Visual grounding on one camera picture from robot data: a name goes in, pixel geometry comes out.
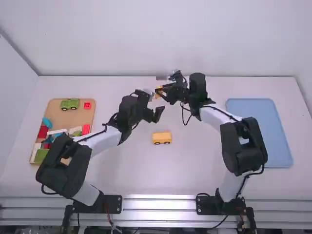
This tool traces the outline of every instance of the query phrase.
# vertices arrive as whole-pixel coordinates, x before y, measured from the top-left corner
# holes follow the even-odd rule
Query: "small yellow object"
[[[155,93],[155,95],[154,95],[154,98],[160,98],[160,95],[159,94],[157,94],[157,93]]]
[[[171,132],[153,133],[153,144],[159,145],[160,143],[170,144],[172,142]]]

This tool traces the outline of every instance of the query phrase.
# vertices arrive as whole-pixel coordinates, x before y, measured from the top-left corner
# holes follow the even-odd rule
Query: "white wall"
[[[26,113],[38,76],[0,35],[0,175]]]
[[[3,0],[0,27],[43,75],[292,75],[311,112],[311,9],[310,0]]]

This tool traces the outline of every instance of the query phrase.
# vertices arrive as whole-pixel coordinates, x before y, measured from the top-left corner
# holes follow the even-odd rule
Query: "red block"
[[[90,133],[90,125],[89,124],[84,124],[82,127],[82,135],[86,135]]]
[[[41,125],[37,138],[46,138],[48,130],[47,126]]]
[[[85,102],[84,105],[83,105],[83,108],[84,108],[85,110],[90,110],[90,109],[91,109],[91,103]]]
[[[44,149],[49,149],[51,147],[51,145],[52,145],[51,143],[44,143],[43,144],[43,148]]]

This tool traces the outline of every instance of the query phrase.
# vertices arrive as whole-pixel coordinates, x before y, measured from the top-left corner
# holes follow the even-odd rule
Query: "blue tray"
[[[240,117],[258,120],[268,152],[266,167],[289,168],[293,158],[274,102],[267,98],[231,98],[227,111]]]

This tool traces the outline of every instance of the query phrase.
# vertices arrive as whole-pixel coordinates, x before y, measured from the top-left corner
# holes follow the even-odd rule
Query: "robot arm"
[[[122,98],[118,112],[103,124],[103,130],[74,138],[66,134],[57,137],[36,173],[42,192],[49,194],[44,191],[46,186],[55,191],[52,194],[72,199],[82,207],[89,207],[84,208],[91,212],[103,212],[103,192],[84,181],[89,161],[100,152],[122,144],[141,120],[159,121],[165,107],[157,107],[154,113],[147,107],[150,99],[150,92],[135,90]]]
[[[169,80],[174,82],[155,89],[155,93],[171,105],[180,101],[183,110],[190,111],[191,116],[199,121],[212,125],[221,135],[222,156],[227,168],[224,181],[215,196],[206,193],[196,196],[197,214],[247,215],[250,228],[255,230],[253,209],[246,207],[244,198],[239,195],[249,176],[263,173],[268,160],[257,120],[253,117],[237,117],[219,108],[207,97],[206,79],[202,73],[190,75],[189,88],[180,71],[175,71]],[[189,104],[190,109],[184,108],[184,104]]]

